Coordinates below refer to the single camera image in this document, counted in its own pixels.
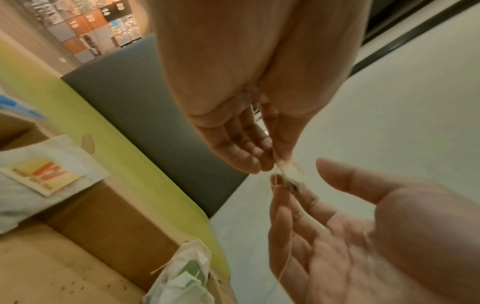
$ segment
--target checkered wall display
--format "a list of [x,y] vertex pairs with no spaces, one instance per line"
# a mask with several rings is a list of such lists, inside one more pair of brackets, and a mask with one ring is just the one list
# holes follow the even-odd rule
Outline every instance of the checkered wall display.
[[140,39],[128,0],[18,0],[80,62]]

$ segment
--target yellow label with red w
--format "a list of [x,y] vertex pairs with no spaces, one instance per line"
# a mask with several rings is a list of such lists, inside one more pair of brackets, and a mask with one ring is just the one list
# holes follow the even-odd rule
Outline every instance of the yellow label with red w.
[[0,168],[0,172],[44,196],[51,195],[81,177],[79,174],[69,172],[48,156],[38,156],[10,167]]

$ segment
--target human hand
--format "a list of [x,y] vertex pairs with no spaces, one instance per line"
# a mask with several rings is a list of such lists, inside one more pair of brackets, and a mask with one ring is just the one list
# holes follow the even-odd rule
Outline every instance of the human hand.
[[339,212],[307,188],[293,197],[281,176],[271,177],[279,186],[270,268],[277,278],[284,269],[280,283],[296,304],[480,302],[475,203],[424,181],[325,159],[316,166],[333,188],[375,204],[375,221]]
[[[163,71],[210,149],[246,173],[289,160],[347,78],[371,0],[149,0]],[[260,104],[271,139],[254,122]]]

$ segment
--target cardboard box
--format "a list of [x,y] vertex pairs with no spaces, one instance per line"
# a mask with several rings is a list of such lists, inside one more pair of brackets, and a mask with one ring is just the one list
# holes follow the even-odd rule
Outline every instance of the cardboard box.
[[[56,135],[45,120],[0,111],[0,151]],[[95,149],[89,136],[83,146]],[[1,302],[139,303],[159,274],[151,272],[189,240],[108,177],[0,235]],[[236,303],[218,274],[207,288],[215,303]]]

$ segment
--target black edge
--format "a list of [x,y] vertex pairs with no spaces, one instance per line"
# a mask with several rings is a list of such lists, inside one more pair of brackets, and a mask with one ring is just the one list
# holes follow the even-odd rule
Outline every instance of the black edge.
[[437,15],[433,16],[432,18],[428,19],[427,21],[423,22],[419,26],[415,27],[414,29],[410,30],[409,32],[403,34],[402,36],[398,37],[397,39],[393,40],[383,48],[379,49],[375,53],[371,54],[370,56],[366,57],[359,63],[353,66],[353,69],[350,73],[350,77],[355,75],[356,73],[360,72],[364,68],[368,67],[375,61],[381,59],[382,57],[390,54],[394,50],[398,49],[399,47],[407,44],[408,42],[412,41],[413,39],[417,38],[418,36],[428,32],[429,30],[433,29],[437,25],[447,21],[448,19],[466,11],[467,9],[471,8],[472,6],[480,3],[480,0],[460,0],[459,2],[455,3],[448,9],[438,13]]
[[[400,0],[399,2],[393,2],[391,3],[389,6],[387,6],[385,9],[383,9],[380,13],[376,14],[374,17],[372,17],[370,19],[370,21],[368,22],[368,26],[366,28],[366,32],[368,33],[369,31],[373,30],[375,27],[379,26],[381,23],[383,23],[385,20],[387,20],[388,18],[390,18],[391,16],[393,16],[395,14],[395,12],[397,12],[398,10],[401,9],[401,7],[405,6],[405,5],[408,5],[408,2],[410,2],[411,0]],[[380,36],[381,34],[385,33],[386,31],[388,31],[389,29],[393,28],[394,26],[396,26],[397,24],[399,24],[400,22],[402,22],[403,20],[407,19],[408,17],[410,17],[411,15],[415,14],[416,12],[418,12],[419,10],[423,9],[424,7],[426,7],[427,5],[429,5],[430,3],[432,3],[433,1],[435,0],[423,0],[423,1],[420,1],[420,3],[418,3],[417,5],[415,5],[414,7],[410,8],[408,11],[404,12],[403,14],[401,14],[400,16],[398,16],[397,18],[395,18],[394,20],[392,20],[390,23],[388,23],[387,25],[383,26],[380,30],[376,31],[374,34],[371,34],[369,35],[368,37],[366,37],[362,44],[361,45],[366,45],[367,43],[369,43],[370,41],[372,41],[373,39],[377,38],[378,36]]]

